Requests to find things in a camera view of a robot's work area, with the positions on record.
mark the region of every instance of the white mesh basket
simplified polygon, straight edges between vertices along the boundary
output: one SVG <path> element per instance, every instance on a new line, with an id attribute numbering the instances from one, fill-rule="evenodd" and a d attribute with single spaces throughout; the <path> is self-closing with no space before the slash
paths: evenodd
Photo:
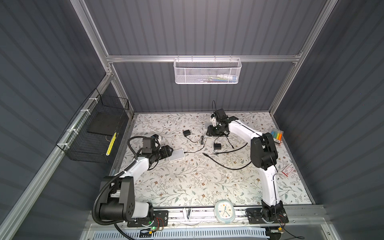
<path id="1" fill-rule="evenodd" d="M 214 59 L 185 61 L 175 58 L 173 62 L 177 84 L 236 84 L 241 66 L 239 58 L 231 58 L 228 61 Z"/>

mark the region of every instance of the clock face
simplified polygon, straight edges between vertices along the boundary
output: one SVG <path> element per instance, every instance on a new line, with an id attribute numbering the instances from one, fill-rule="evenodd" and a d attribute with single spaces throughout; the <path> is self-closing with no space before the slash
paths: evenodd
<path id="1" fill-rule="evenodd" d="M 230 219 L 233 217 L 233 208 L 229 202 L 221 202 L 217 206 L 217 211 L 222 219 Z"/>

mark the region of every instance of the red and white box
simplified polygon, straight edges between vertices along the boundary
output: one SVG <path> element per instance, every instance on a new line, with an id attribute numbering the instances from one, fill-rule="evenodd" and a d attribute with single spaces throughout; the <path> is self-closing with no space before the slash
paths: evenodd
<path id="1" fill-rule="evenodd" d="M 293 168 L 290 166 L 286 166 L 281 172 L 284 173 L 284 175 L 288 176 L 293 171 Z"/>

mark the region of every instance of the black mounting plate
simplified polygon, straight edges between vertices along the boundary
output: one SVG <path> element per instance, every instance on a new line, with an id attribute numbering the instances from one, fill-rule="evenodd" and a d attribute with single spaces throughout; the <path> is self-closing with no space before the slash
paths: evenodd
<path id="1" fill-rule="evenodd" d="M 168 225 L 168 211 L 154 211 L 154 223 L 151 225 L 151 227 L 155 226 L 157 227 L 159 224 L 159 227 L 166 227 Z M 143 227 L 143 225 L 147 225 L 150 221 L 149 218 L 146 217 L 139 217 L 135 220 L 130 220 L 127 222 L 127 227 Z"/>
<path id="2" fill-rule="evenodd" d="M 253 208 L 248 208 L 246 209 L 247 212 L 250 212 L 253 214 L 253 216 L 249 216 L 248 215 L 248 221 L 249 221 L 249 224 L 263 224 L 263 223 L 267 223 L 263 220 L 262 216 L 261 216 L 261 210 L 263 208 L 262 207 L 253 207 Z M 283 221 L 283 223 L 288 223 L 289 220 L 288 220 L 288 216 L 287 216 L 287 213 L 285 212 L 285 210 L 283 210 L 280 215 L 282 215 L 283 217 L 280 217 L 279 216 L 279 219 L 280 219 L 280 222 L 276 219 L 274 220 L 273 222 L 271 223 L 282 223 L 281 221 Z"/>

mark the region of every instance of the floral pattern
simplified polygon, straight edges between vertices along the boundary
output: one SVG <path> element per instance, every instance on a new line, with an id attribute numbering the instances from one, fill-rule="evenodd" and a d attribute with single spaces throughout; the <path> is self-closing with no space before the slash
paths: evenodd
<path id="1" fill-rule="evenodd" d="M 260 132 L 267 132 L 275 127 L 269 113 L 228 113 L 237 116 L 246 125 Z M 132 136 L 151 136 L 158 134 L 164 137 L 162 145 L 169 145 L 174 150 L 194 152 L 203 146 L 192 143 L 183 135 L 190 130 L 188 136 L 192 141 L 204 136 L 205 146 L 197 153 L 186 153 L 185 159 L 179 161 L 160 160 L 157 166 L 146 171 L 135 180 L 135 197 L 138 201 L 150 201 L 154 206 L 212 206 L 216 201 L 227 199 L 235 205 L 260 205 L 262 184 L 256 167 L 250 164 L 241 170 L 225 169 L 202 153 L 211 155 L 216 161 L 230 168 L 240 168 L 250 161 L 250 146 L 227 154 L 212 155 L 213 142 L 221 143 L 222 149 L 230 151 L 232 146 L 225 137 L 208 137 L 205 135 L 205 122 L 209 122 L 211 113 L 153 113 L 138 114 Z M 235 149 L 245 142 L 235 134 L 228 136 Z M 133 139 L 131 145 L 138 150 L 141 139 Z M 282 143 L 278 150 L 277 169 L 280 171 L 291 166 L 294 171 L 286 177 L 277 174 L 278 194 L 284 204 L 311 204 L 301 179 L 292 164 L 287 150 Z M 133 154 L 127 148 L 121 169 L 127 167 Z"/>

